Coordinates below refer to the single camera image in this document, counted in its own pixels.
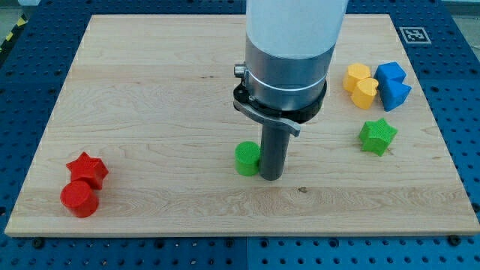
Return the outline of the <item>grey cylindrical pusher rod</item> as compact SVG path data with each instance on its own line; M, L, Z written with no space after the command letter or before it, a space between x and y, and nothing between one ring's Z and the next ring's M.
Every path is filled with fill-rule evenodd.
M284 171L290 133L263 125L259 157L259 174L268 181L279 179Z

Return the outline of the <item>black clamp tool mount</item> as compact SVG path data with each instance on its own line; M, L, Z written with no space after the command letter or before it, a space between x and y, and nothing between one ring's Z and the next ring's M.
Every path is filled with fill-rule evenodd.
M298 137L301 132L300 124L310 121L320 111L326 90L327 83L324 84L319 97L313 103L301 109L286 111L272 109L251 100L247 89L240 83L233 90L233 106L255 122Z

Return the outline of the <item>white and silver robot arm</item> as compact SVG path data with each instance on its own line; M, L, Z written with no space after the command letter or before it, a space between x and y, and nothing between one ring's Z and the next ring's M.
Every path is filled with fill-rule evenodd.
M321 109L347 0L249 0L233 106L262 125L259 174L284 171L290 137Z

